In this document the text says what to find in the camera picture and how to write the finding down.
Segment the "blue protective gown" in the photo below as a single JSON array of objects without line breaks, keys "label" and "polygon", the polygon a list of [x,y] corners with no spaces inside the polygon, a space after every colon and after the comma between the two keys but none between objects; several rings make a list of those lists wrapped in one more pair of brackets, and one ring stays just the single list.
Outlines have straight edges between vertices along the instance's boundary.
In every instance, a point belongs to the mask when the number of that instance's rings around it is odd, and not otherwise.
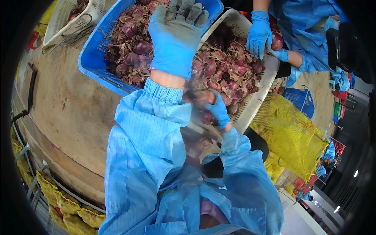
[{"label": "blue protective gown", "polygon": [[[262,162],[260,150],[233,128],[223,134],[223,179],[203,179],[183,166],[180,127],[191,105],[183,89],[151,79],[145,88],[121,99],[108,138],[106,219],[98,234],[210,234],[241,226],[259,234],[279,234],[282,204]],[[217,205],[231,224],[198,230],[200,197]]]},{"label": "blue protective gown", "polygon": [[350,88],[344,71],[340,68],[334,71],[328,65],[323,26],[314,27],[323,18],[342,14],[334,0],[272,0],[269,13],[277,19],[288,48],[299,51],[303,56],[303,63],[299,68],[291,65],[291,75],[287,77],[286,87],[292,86],[302,72],[330,71],[335,82],[340,84],[340,91]]},{"label": "blue protective gown", "polygon": [[326,175],[326,169],[323,165],[318,165],[316,167],[316,176],[321,177]]},{"label": "blue protective gown", "polygon": [[334,160],[334,157],[335,157],[335,146],[333,144],[333,141],[329,138],[329,146],[326,149],[324,156],[322,156],[322,159]]},{"label": "blue protective gown", "polygon": [[303,194],[303,192],[298,192],[298,198],[303,200],[309,200],[311,194],[308,192],[307,194]]}]

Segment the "gloved hand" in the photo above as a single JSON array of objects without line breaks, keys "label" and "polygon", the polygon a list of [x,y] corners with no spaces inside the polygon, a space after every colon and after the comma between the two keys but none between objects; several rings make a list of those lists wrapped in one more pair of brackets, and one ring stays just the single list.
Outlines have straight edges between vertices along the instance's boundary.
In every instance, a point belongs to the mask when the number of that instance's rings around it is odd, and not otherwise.
[{"label": "gloved hand", "polygon": [[149,24],[154,46],[151,67],[191,78],[192,59],[209,17],[202,4],[194,1],[183,0],[177,12],[177,0],[171,0],[167,11],[164,5],[159,5],[153,12]]},{"label": "gloved hand", "polygon": [[268,51],[271,47],[273,34],[269,23],[269,13],[252,11],[252,27],[248,32],[246,49],[258,59],[264,58],[265,43]]},{"label": "gloved hand", "polygon": [[271,55],[271,56],[274,56],[275,58],[279,59],[282,62],[288,61],[288,52],[284,48],[282,48],[278,51],[274,51],[274,50],[270,49],[268,51],[268,54]]},{"label": "gloved hand", "polygon": [[227,115],[226,106],[222,100],[221,94],[213,89],[210,89],[210,91],[215,94],[215,104],[211,105],[202,102],[200,105],[213,114],[214,118],[218,122],[219,128],[223,129],[227,123],[229,123],[230,117]]}]

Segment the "basket handle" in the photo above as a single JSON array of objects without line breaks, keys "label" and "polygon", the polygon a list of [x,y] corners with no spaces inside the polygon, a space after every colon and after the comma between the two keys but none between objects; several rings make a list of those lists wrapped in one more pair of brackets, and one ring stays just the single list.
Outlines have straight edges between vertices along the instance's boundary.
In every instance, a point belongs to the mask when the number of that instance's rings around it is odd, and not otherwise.
[{"label": "basket handle", "polygon": [[54,45],[53,47],[43,47],[42,48],[42,54],[43,55],[48,55],[50,54],[55,48],[58,47],[58,45],[64,43],[67,39],[69,39],[70,37],[72,37],[77,31],[81,30],[82,28],[84,28],[86,25],[88,25],[92,20],[93,20],[93,17],[88,14],[88,13],[84,13],[80,16],[80,18],[83,16],[83,15],[88,15],[90,17],[90,21],[88,21],[86,24],[82,25],[81,27],[79,27],[76,31],[74,31],[73,33],[69,34],[65,39],[64,41],[61,41],[60,43]]}]

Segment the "blue bin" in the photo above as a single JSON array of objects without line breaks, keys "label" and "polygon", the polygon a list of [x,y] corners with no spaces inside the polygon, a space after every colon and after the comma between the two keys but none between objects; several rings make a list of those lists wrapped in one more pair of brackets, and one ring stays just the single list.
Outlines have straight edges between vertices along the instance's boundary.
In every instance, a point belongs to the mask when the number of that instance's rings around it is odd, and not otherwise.
[{"label": "blue bin", "polygon": [[293,105],[304,115],[312,118],[313,113],[315,112],[315,104],[313,103],[313,98],[309,89],[300,90],[295,88],[287,88],[283,97],[293,103]]},{"label": "blue bin", "polygon": [[[222,13],[223,4],[220,0],[199,0],[198,2],[201,2],[209,12],[208,22],[202,30],[202,34],[204,34],[209,26]],[[114,21],[118,18],[120,13],[135,4],[135,0],[118,0],[97,24],[97,27],[83,46],[78,58],[78,68],[83,74],[122,96],[139,90],[140,87],[129,85],[123,82],[116,74],[109,72],[104,57],[106,47],[110,42],[108,36],[111,35],[115,27]]]}]

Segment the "white plastic basket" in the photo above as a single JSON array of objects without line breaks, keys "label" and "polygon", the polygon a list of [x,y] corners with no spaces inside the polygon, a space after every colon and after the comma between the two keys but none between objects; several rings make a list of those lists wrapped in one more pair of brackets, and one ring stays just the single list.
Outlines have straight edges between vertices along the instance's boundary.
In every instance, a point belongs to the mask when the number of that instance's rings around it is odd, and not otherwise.
[{"label": "white plastic basket", "polygon": [[[202,36],[197,50],[200,49],[202,44],[222,22],[225,22],[228,26],[233,26],[233,33],[236,36],[242,37],[248,36],[248,31],[252,26],[252,23],[240,12],[234,9],[229,9]],[[246,104],[240,107],[239,112],[236,115],[230,115],[233,126],[241,134],[243,134],[249,124],[251,124],[257,111],[263,103],[266,94],[269,92],[269,89],[279,69],[279,60],[269,55],[264,55],[262,64],[264,65],[265,70],[261,76],[261,81],[256,82],[256,86],[259,88],[258,92],[247,97]],[[221,142],[222,138],[218,131],[219,129],[213,127],[212,125],[205,125],[200,122],[194,123],[191,121],[187,127],[194,129],[205,136],[215,137],[215,139]]]},{"label": "white plastic basket", "polygon": [[49,54],[61,43],[72,44],[91,33],[106,13],[107,0],[89,0],[85,10],[64,26],[76,3],[77,0],[58,0],[44,37],[44,55]]}]

